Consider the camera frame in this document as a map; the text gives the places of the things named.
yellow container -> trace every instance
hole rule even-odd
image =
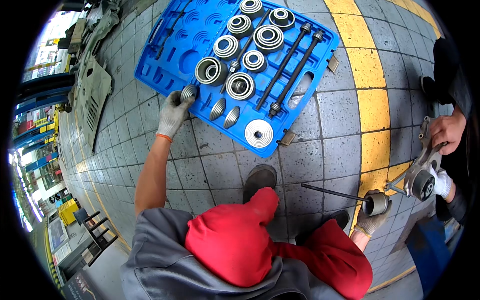
[[[73,215],[73,213],[77,210],[78,206],[77,203],[75,203],[74,199],[70,199],[69,201],[59,206],[59,217],[65,226],[68,226],[75,221],[75,216]]]

blue plastic tool case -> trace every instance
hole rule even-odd
[[[255,74],[247,71],[242,64],[242,68],[239,70],[239,72],[246,72],[254,78],[256,86],[255,95],[249,100],[235,100],[226,91],[220,94],[221,86],[200,84],[196,80],[194,72],[200,59],[207,56],[217,57],[213,52],[213,44],[220,36],[230,34],[227,29],[227,22],[232,16],[241,14],[239,9],[240,2],[241,0],[191,0],[189,3],[188,0],[172,0],[157,20],[145,43],[142,55],[135,68],[135,78],[164,96],[167,96],[172,91],[182,90],[188,84],[199,86],[199,94],[189,111],[260,157],[268,157],[275,151],[278,141],[283,138],[286,130],[290,128],[310,100],[328,65],[328,60],[338,46],[339,40],[338,35],[329,28],[291,10],[295,15],[295,27],[284,32],[285,45],[281,51],[265,56],[268,64],[267,69],[262,73]],[[262,1],[262,3],[265,11],[269,8],[273,10],[282,7],[267,1]],[[182,16],[174,25],[182,10]],[[257,27],[260,19],[261,17],[252,21],[254,28]],[[260,100],[263,91],[268,86],[281,61],[300,33],[300,26],[305,22],[309,22],[312,25],[312,32],[309,35],[305,35],[302,39],[263,106],[259,111],[256,111],[255,106]],[[323,40],[314,48],[293,87],[287,93],[281,106],[282,110],[270,119],[268,117],[270,104],[275,102],[281,94],[290,75],[310,45],[312,34],[319,29],[324,31]],[[247,39],[248,37],[244,37],[240,40],[241,47],[245,45]],[[163,50],[157,59],[162,43],[164,43]],[[252,41],[248,50],[254,49],[256,49],[256,46]],[[229,61],[223,62],[227,66],[229,65]],[[300,103],[292,109],[288,106],[288,100],[291,98],[302,76],[307,72],[313,77],[312,84]],[[209,119],[210,111],[213,105],[222,97],[226,99],[227,107],[225,112],[216,120],[211,121]],[[225,129],[223,127],[225,117],[235,106],[240,107],[240,117],[235,125]],[[245,127],[250,121],[255,119],[267,121],[274,131],[272,142],[264,148],[252,147],[245,140]]]

human hand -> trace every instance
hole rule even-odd
[[[460,144],[466,124],[467,119],[458,105],[455,107],[451,116],[439,116],[436,118],[430,125],[432,147],[443,142],[448,142],[447,145],[440,148],[438,153],[447,155],[454,152],[458,144]]]
[[[165,105],[160,109],[160,122],[158,123],[157,136],[162,136],[172,142],[187,115],[187,109],[195,101],[193,96],[180,103],[181,91],[174,91],[168,95]]]
[[[432,166],[428,170],[430,174],[435,178],[435,185],[433,186],[433,191],[435,195],[440,195],[442,198],[446,199],[452,188],[452,179],[448,176],[447,172],[439,168],[438,172],[435,172]]]
[[[370,190],[367,192],[367,195],[378,193],[380,193],[379,190]],[[387,210],[383,214],[366,216],[361,208],[357,216],[357,224],[355,225],[354,230],[366,234],[369,238],[372,237],[372,234],[375,232],[375,230],[385,223],[391,210],[392,200],[388,200]]]

worker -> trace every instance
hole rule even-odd
[[[450,38],[439,38],[433,45],[435,67],[433,75],[420,77],[422,91],[431,102],[455,106],[451,116],[439,116],[430,125],[432,147],[443,142],[440,168],[429,172],[435,177],[433,193],[435,210],[441,221],[451,217],[460,224],[471,205],[472,181],[469,178],[467,151],[467,122],[472,101],[460,66],[460,55]]]
[[[259,165],[243,187],[243,204],[223,204],[196,218],[164,208],[170,144],[194,101],[171,93],[135,190],[132,251],[121,267],[127,299],[360,299],[372,283],[363,254],[385,213],[360,210],[350,237],[346,211],[331,215],[297,245],[273,242],[265,226],[279,198],[276,171]]]

tiled floor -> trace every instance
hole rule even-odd
[[[387,178],[406,169],[420,152],[416,137],[427,104],[418,77],[432,76],[438,30],[432,26],[432,17],[422,18],[428,13],[426,5],[415,1],[419,5],[400,1],[402,6],[415,7],[415,13],[398,1],[274,1],[339,33],[336,73],[325,71],[291,128],[296,139],[269,158],[259,158],[191,115],[171,146],[166,207],[197,215],[218,204],[239,203],[250,169],[269,164],[277,170],[276,191],[281,199],[268,226],[272,238],[291,240],[339,209],[347,209],[351,223],[356,222],[355,201],[307,190],[300,183],[363,196],[371,188],[382,188]],[[166,5],[158,0],[143,12],[126,16],[102,45],[97,59],[100,64],[108,61],[113,93],[104,107],[96,154],[84,146],[75,112],[60,114],[65,181],[89,213],[100,210],[109,217],[127,249],[134,231],[135,185],[165,101],[135,80],[133,69]],[[451,113],[451,108],[437,107],[437,111]],[[410,214],[430,204],[400,194],[392,200],[391,216],[365,250],[374,272],[372,287],[414,265],[406,248],[393,253],[392,249]]]

